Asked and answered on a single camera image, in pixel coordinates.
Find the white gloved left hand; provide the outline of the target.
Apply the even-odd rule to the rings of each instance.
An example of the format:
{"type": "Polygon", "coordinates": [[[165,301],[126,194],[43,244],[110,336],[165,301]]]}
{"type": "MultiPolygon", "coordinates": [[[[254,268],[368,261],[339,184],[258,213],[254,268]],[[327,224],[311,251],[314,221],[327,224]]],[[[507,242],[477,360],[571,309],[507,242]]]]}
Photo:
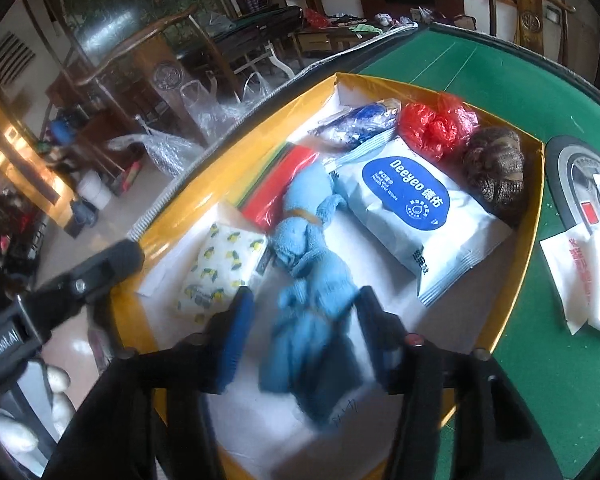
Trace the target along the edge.
{"type": "Polygon", "coordinates": [[[35,478],[44,474],[76,412],[66,393],[69,386],[65,370],[34,359],[0,392],[0,442],[35,478]]]}

